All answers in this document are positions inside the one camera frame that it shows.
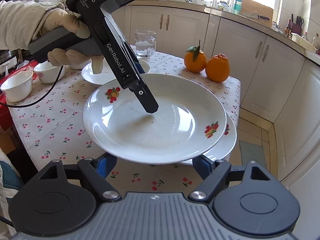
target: beige glove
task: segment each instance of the beige glove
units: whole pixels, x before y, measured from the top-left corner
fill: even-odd
[[[65,27],[68,31],[75,33],[80,38],[86,39],[90,36],[90,30],[87,25],[79,21],[73,14],[68,14],[62,9],[53,11],[47,17],[41,29],[41,34],[46,34],[58,26]],[[53,66],[80,65],[89,59],[92,60],[93,73],[101,73],[103,67],[102,61],[104,59],[103,56],[87,56],[74,49],[68,51],[54,49],[48,53],[48,60]]]

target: black cable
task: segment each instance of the black cable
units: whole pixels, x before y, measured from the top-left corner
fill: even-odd
[[[54,88],[54,86],[55,86],[56,83],[58,82],[58,79],[59,79],[59,77],[60,77],[60,74],[61,74],[61,72],[62,72],[62,69],[63,69],[63,66],[61,66],[60,71],[59,71],[59,74],[58,74],[55,82],[53,83],[52,87],[49,89],[49,91],[48,91],[47,93],[45,93],[45,95],[44,95],[43,97],[41,97],[40,99],[38,99],[36,102],[33,102],[33,103],[31,103],[31,104],[28,104],[28,105],[24,105],[24,106],[12,106],[12,105],[7,105],[7,104],[1,103],[1,102],[0,102],[0,105],[2,105],[2,106],[7,106],[7,107],[11,107],[11,108],[23,108],[23,107],[33,106],[33,105],[39,103],[42,99],[44,99],[44,98],[52,91],[52,89]]]
[[[10,220],[7,220],[6,218],[0,216],[0,221],[6,223],[7,225],[11,226],[14,228],[13,223]]]

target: white bowl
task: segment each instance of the white bowl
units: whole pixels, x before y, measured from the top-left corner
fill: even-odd
[[[145,71],[145,73],[149,73],[150,65],[147,62],[143,61],[142,59],[138,59],[138,60],[143,70]],[[90,84],[92,84],[95,87],[99,87],[101,85],[104,85],[105,83],[108,83],[111,80],[116,79],[108,62],[105,59],[103,59],[102,73],[93,74],[91,63],[89,63],[83,68],[81,74],[84,80],[88,81]]]
[[[208,157],[210,160],[220,160],[226,157],[235,147],[237,142],[237,130],[236,126],[233,123],[230,115],[227,115],[227,126],[222,136],[221,140],[212,147],[209,151],[204,153],[204,156]],[[192,159],[181,162],[182,164],[192,165]]]
[[[44,63],[39,63],[38,65],[36,65],[33,71],[37,73],[37,76],[42,83],[50,84],[55,82],[55,80],[57,79],[60,68],[61,67],[54,67],[50,62],[45,61]],[[63,66],[58,80],[60,80],[64,76],[65,72],[66,66]]]
[[[91,139],[119,158],[145,164],[177,163],[210,150],[223,136],[225,110],[209,90],[177,76],[142,74],[159,109],[148,114],[117,80],[88,98],[84,126]],[[218,122],[217,130],[206,127]]]
[[[31,70],[20,71],[3,82],[0,89],[11,102],[19,102],[25,99],[32,90]]]
[[[91,63],[91,59],[87,60],[86,62],[80,64],[80,65],[70,65],[72,69],[75,70],[82,70],[85,66],[87,66],[89,63]]]

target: floor mat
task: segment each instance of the floor mat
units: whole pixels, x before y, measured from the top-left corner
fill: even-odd
[[[263,152],[263,147],[239,141],[242,165],[246,165],[248,161],[256,161],[263,167],[267,168],[266,159]]]

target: glass cup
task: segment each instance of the glass cup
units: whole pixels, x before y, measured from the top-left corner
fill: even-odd
[[[135,31],[136,55],[150,57],[156,51],[156,33],[152,31]]]

